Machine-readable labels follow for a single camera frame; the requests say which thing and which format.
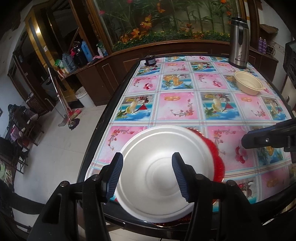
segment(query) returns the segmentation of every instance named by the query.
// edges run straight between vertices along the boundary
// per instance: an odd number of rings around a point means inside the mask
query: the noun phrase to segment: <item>blue bottle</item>
[[[84,40],[82,41],[81,48],[87,61],[88,62],[92,61],[93,56],[91,55],[91,52],[89,51],[89,48]]]

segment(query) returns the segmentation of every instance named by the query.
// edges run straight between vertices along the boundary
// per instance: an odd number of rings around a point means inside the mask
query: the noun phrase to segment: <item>glass panel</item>
[[[229,41],[235,0],[94,0],[114,50],[175,39]]]

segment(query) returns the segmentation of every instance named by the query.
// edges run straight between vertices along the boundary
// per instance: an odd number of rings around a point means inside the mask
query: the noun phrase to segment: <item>bowl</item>
[[[238,88],[249,95],[256,95],[264,89],[262,82],[244,71],[236,71],[234,77],[237,80]]]
[[[123,168],[115,196],[125,211],[144,221],[170,222],[193,209],[194,203],[182,197],[172,168],[175,152],[196,173],[210,180],[216,176],[214,155],[204,139],[183,127],[146,129],[131,138],[120,152]]]

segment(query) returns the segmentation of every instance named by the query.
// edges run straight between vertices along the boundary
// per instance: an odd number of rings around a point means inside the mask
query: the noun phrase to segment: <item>checkered tablecloth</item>
[[[140,131],[172,124],[194,127],[216,144],[226,168],[225,181],[235,180],[250,203],[266,199],[295,182],[296,166],[291,163],[290,153],[271,147],[246,150],[241,146],[241,138],[249,130],[290,119],[290,115],[251,64],[245,71],[258,77],[265,89],[256,96],[241,92],[233,76],[238,70],[226,58],[209,56],[158,58],[152,67],[141,61],[85,179],[99,173]]]

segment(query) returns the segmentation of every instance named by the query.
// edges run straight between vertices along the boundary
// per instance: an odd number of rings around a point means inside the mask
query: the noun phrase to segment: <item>trash can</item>
[[[95,106],[94,102],[89,97],[89,94],[86,92],[83,86],[76,91],[75,96],[77,99],[80,100],[80,102],[84,105],[85,108],[92,108]]]

